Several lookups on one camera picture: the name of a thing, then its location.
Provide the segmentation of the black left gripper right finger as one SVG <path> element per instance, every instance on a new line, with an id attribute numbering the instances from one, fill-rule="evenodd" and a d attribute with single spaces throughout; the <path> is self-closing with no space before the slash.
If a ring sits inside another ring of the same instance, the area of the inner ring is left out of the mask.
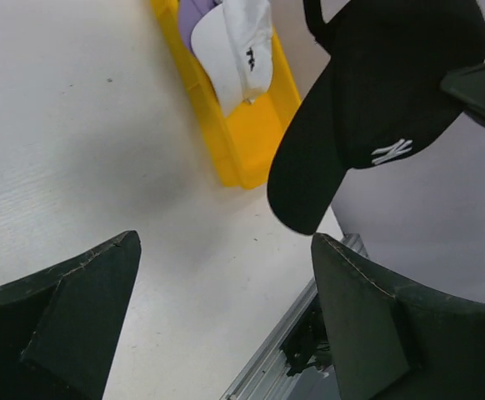
<path id="1" fill-rule="evenodd" d="M 341 398 L 485 400 L 485 303 L 424 286 L 326 234 L 311 251 Z"/>

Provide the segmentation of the black baseball cap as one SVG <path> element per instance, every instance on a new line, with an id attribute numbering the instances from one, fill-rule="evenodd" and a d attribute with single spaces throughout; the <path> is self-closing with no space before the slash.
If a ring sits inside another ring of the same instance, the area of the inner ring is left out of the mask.
<path id="1" fill-rule="evenodd" d="M 303 4 L 329 62 L 302 100 L 267 180 L 275 217 L 313 235 L 346 173 L 409 158 L 461 114 L 440 84 L 485 59 L 485 18 L 475 1 L 347 2 L 331 19 Z"/>

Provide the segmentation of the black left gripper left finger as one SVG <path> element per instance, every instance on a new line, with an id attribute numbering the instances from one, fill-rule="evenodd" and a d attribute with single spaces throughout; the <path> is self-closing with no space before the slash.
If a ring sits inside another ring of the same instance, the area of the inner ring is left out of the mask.
<path id="1" fill-rule="evenodd" d="M 0 286 L 0 399 L 101 399 L 142 249 L 126 231 Z"/>

